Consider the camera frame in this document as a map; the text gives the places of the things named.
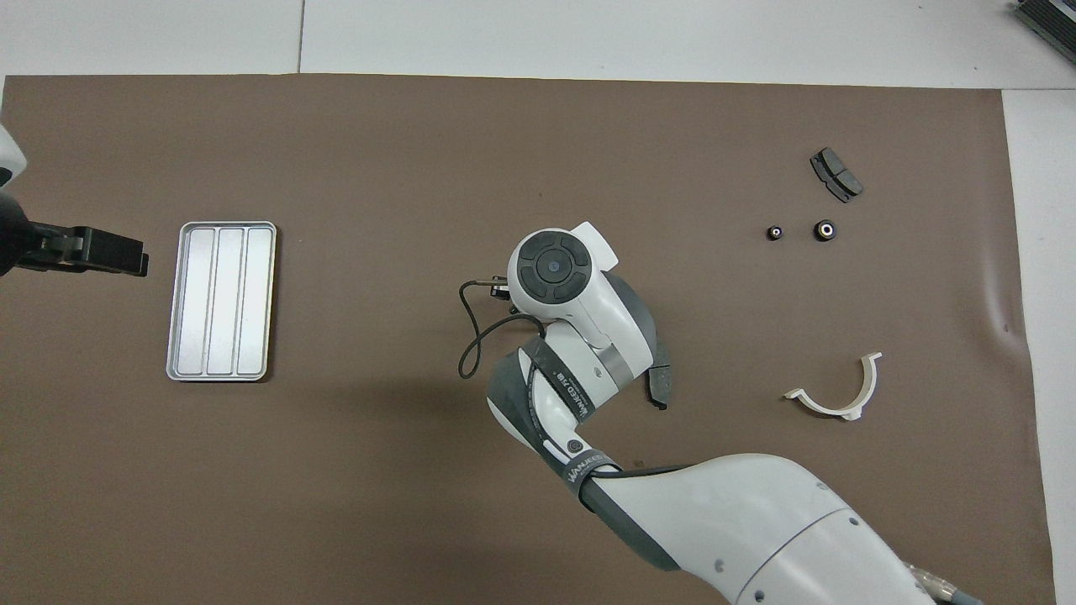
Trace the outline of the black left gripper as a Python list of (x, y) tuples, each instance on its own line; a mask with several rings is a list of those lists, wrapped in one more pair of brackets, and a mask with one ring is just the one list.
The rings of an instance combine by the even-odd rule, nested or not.
[(30, 271), (148, 275), (150, 256), (137, 239), (84, 226), (43, 223), (28, 223), (28, 226), (31, 238), (24, 253), (24, 268)]

